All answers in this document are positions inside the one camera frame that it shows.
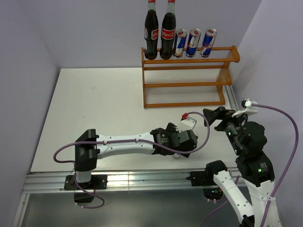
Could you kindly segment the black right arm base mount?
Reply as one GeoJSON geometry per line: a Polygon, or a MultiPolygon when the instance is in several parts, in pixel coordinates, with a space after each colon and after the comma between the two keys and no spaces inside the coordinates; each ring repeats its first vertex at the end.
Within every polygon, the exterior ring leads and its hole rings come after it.
{"type": "Polygon", "coordinates": [[[192,171],[186,180],[191,182],[193,187],[202,187],[203,195],[210,200],[219,200],[223,197],[222,190],[214,183],[206,171],[192,171]]]}

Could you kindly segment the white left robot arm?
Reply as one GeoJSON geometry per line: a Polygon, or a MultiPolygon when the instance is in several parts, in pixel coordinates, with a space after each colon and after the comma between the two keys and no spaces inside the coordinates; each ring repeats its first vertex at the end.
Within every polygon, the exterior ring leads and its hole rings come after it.
{"type": "Polygon", "coordinates": [[[195,120],[180,121],[178,125],[168,123],[167,127],[132,136],[97,135],[95,129],[86,130],[75,145],[75,183],[82,189],[92,184],[91,172],[97,167],[97,160],[125,154],[146,154],[170,156],[175,151],[187,152],[197,148],[198,137],[193,129],[195,120]]]}

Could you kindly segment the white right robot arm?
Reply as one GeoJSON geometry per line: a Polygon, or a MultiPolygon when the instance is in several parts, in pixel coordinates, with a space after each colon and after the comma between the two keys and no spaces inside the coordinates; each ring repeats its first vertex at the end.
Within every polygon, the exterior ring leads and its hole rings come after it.
{"type": "Polygon", "coordinates": [[[275,187],[274,169],[263,152],[267,143],[265,128],[256,122],[236,117],[235,113],[221,106],[215,110],[203,110],[206,126],[220,121],[214,129],[225,132],[237,155],[235,162],[249,190],[251,201],[243,196],[221,160],[206,165],[205,180],[222,189],[241,227],[280,227],[282,224],[272,196],[275,187]]]}

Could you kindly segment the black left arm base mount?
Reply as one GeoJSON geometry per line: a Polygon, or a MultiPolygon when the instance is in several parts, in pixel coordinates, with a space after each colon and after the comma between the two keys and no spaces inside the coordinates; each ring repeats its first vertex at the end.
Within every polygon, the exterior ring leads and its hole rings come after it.
{"type": "MultiPolygon", "coordinates": [[[[92,190],[93,193],[95,193],[96,190],[104,190],[107,188],[107,175],[92,175],[89,182],[78,184],[86,191],[92,190]]],[[[80,190],[74,182],[74,175],[66,176],[63,189],[65,191],[80,190]]],[[[74,201],[76,203],[91,203],[93,198],[93,196],[86,194],[82,190],[74,193],[74,201]]]]}

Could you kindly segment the cola glass bottle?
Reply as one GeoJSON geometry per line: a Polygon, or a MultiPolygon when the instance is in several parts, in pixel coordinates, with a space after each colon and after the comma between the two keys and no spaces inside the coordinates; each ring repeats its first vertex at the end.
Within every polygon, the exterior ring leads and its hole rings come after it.
{"type": "Polygon", "coordinates": [[[164,60],[168,60],[172,57],[175,32],[175,1],[169,0],[161,27],[160,57],[164,60]]]}
{"type": "Polygon", "coordinates": [[[158,53],[157,44],[159,36],[159,23],[155,5],[155,0],[148,1],[148,11],[144,23],[144,56],[149,60],[154,60],[157,57],[158,53]]]}

